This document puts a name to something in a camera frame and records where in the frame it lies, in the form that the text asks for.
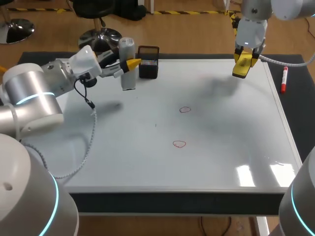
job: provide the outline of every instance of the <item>black box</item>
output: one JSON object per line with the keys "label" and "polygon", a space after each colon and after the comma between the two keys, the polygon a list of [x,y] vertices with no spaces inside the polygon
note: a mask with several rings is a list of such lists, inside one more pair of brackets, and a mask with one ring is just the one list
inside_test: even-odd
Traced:
{"label": "black box", "polygon": [[139,46],[138,58],[141,59],[139,64],[140,78],[156,79],[158,77],[158,55],[159,47]]}

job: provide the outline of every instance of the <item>black mat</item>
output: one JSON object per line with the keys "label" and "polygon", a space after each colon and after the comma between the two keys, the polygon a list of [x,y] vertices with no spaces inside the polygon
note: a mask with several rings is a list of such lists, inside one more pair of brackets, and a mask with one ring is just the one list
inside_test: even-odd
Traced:
{"label": "black mat", "polygon": [[[69,52],[23,53],[19,63],[44,65]],[[300,55],[266,55],[288,63],[303,63]],[[160,59],[232,59],[233,55],[160,54]],[[283,67],[268,63],[280,92]],[[315,87],[307,67],[291,67],[286,93],[280,100],[302,161],[315,146]],[[154,193],[72,194],[80,212],[208,213],[277,215],[282,194]]]}

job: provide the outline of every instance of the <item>black chair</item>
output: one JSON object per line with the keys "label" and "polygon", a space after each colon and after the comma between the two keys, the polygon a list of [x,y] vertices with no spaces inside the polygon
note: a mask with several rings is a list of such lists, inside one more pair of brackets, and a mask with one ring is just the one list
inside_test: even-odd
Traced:
{"label": "black chair", "polygon": [[102,20],[102,17],[114,12],[115,0],[73,0],[72,7],[78,17],[94,20],[95,28],[80,36],[80,48],[90,45],[95,52],[106,52],[118,46],[122,35],[114,29],[106,28]]}
{"label": "black chair", "polygon": [[0,44],[20,42],[34,32],[34,24],[25,19],[11,19],[5,5],[13,0],[0,0],[4,22],[0,22]]}

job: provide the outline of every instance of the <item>white table surface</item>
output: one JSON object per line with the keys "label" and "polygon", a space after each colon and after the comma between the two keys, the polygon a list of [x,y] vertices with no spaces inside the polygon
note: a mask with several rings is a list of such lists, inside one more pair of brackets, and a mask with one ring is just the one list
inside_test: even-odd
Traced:
{"label": "white table surface", "polygon": [[[234,64],[163,59],[158,78],[139,79],[132,91],[122,91],[119,79],[99,79],[88,89],[98,115],[91,155],[63,181],[66,189],[284,193],[302,162],[268,65],[259,61],[240,79],[231,75]],[[28,142],[53,174],[63,175],[80,164],[93,117],[74,91],[58,101],[64,124]]]}

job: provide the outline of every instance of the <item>chair base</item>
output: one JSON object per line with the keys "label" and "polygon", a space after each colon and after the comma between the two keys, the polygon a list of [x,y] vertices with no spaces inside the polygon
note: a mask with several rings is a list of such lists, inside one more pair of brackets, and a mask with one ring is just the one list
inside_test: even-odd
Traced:
{"label": "chair base", "polygon": [[0,23],[0,44],[21,42],[34,33],[34,24],[25,19],[12,19]]}
{"label": "chair base", "polygon": [[79,48],[90,45],[94,52],[102,53],[117,48],[121,38],[122,35],[114,29],[102,28],[101,31],[92,29],[81,35],[78,44]]}

